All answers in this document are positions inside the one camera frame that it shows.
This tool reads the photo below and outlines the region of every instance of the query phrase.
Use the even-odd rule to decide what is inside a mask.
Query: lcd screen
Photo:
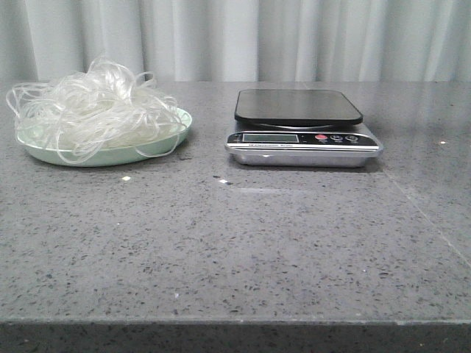
[[[279,143],[286,143],[286,142],[299,142],[297,139],[297,135],[294,134],[244,134],[242,137],[242,141],[244,142],[279,142]]]

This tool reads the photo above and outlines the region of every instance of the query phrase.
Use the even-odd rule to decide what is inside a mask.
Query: transparent tube
[[[172,153],[187,127],[177,100],[161,93],[152,72],[134,75],[99,57],[87,73],[48,83],[21,83],[7,94],[15,131],[36,146],[53,149],[68,164],[83,163],[102,149],[134,146],[146,157]],[[171,151],[149,156],[136,146],[176,136]],[[71,152],[74,159],[67,158]]]

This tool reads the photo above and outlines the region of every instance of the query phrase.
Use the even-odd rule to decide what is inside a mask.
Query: plastic plate
[[[35,145],[34,142],[31,141],[25,142],[27,139],[21,133],[18,133],[18,142],[23,145],[26,151],[34,158],[56,165],[68,165],[74,167],[101,167],[106,165],[120,165],[138,162],[139,160],[146,160],[149,157],[138,153],[136,149],[148,155],[163,154],[171,151],[171,149],[175,146],[175,143],[177,143],[178,146],[185,140],[190,129],[192,118],[191,115],[183,109],[177,109],[177,112],[182,119],[182,122],[187,126],[184,130],[179,132],[178,135],[170,138],[155,140],[141,145],[101,149],[94,156],[92,156],[92,158],[86,160],[83,163],[67,163],[59,157],[56,150],[44,149]],[[66,159],[73,160],[76,158],[70,150],[62,150],[61,153]]]

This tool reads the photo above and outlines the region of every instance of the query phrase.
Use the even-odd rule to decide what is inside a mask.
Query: quartz countertop
[[[239,165],[224,142],[247,88],[341,91],[384,152]],[[0,101],[2,323],[470,324],[470,83],[160,89],[192,115],[186,141],[106,168],[30,157]]]

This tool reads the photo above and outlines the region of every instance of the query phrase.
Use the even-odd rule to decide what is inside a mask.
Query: digital scale
[[[334,90],[243,90],[225,147],[247,165],[361,167],[383,151],[362,121]]]

